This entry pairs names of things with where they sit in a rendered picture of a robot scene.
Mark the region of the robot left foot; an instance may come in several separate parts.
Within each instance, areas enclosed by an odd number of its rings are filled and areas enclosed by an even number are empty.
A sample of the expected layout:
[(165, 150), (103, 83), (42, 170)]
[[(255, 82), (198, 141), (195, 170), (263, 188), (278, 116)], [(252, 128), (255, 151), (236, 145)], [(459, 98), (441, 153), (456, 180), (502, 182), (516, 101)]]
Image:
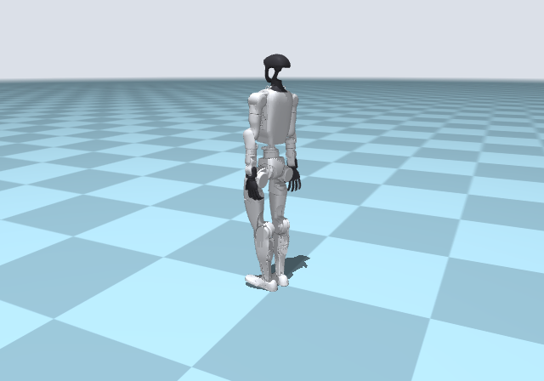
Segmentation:
[[(246, 278), (245, 280), (256, 286), (256, 287), (262, 287), (268, 291), (271, 291), (271, 292), (275, 292), (277, 291), (278, 289), (278, 285), (277, 285), (277, 282), (276, 280), (274, 279), (269, 279), (269, 282), (266, 282), (266, 281), (263, 281), (262, 279), (264, 278), (264, 275), (263, 277), (262, 276), (255, 276), (255, 275), (246, 275)], [(265, 278), (264, 278), (265, 280)], [(266, 279), (267, 280), (267, 279)]]

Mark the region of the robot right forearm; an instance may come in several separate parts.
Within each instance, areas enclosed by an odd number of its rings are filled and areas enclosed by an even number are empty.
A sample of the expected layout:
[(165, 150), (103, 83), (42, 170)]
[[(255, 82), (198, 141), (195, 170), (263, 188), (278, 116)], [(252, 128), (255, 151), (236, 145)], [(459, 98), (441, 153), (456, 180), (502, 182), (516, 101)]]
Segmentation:
[[(297, 155), (296, 150), (297, 135), (296, 132), (293, 136), (286, 137), (286, 158), (289, 167), (295, 167), (295, 158)], [(297, 158), (296, 158), (297, 159)]]

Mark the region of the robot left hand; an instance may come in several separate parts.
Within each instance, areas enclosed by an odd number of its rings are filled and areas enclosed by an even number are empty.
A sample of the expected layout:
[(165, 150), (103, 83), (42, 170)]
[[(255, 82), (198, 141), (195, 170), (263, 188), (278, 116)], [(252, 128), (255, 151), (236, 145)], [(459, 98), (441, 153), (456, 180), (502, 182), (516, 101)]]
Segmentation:
[(257, 184), (257, 182), (255, 180), (255, 178), (257, 177), (256, 167), (252, 168), (252, 176), (249, 176), (249, 175), (246, 174), (246, 177), (248, 178), (248, 180), (246, 182), (246, 190), (248, 190), (249, 197), (254, 199), (255, 201), (256, 201), (256, 199), (257, 200), (264, 199), (258, 193), (258, 184)]

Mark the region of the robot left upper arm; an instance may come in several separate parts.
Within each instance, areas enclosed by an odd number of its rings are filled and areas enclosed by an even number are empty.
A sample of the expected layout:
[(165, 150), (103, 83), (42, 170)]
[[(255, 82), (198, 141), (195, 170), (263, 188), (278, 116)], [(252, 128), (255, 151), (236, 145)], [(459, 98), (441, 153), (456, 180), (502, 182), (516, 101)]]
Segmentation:
[(259, 92), (259, 93), (250, 94), (248, 98), (248, 105), (249, 105), (248, 121), (250, 123), (249, 129), (252, 130), (255, 140), (259, 136), (262, 110), (267, 103), (267, 96), (268, 96), (268, 93)]

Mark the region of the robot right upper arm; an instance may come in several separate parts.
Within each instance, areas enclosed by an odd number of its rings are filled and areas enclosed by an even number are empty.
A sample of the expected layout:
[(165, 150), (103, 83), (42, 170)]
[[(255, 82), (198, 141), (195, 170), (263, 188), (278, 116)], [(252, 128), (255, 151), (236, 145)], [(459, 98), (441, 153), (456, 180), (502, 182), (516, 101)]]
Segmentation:
[[(292, 93), (291, 93), (292, 94)], [(295, 134), (295, 123), (296, 123), (296, 117), (297, 117), (297, 105), (298, 105), (298, 96), (296, 94), (292, 94), (293, 97), (293, 103), (292, 103), (292, 117), (291, 117), (291, 123), (290, 128), (287, 137), (293, 136)]]

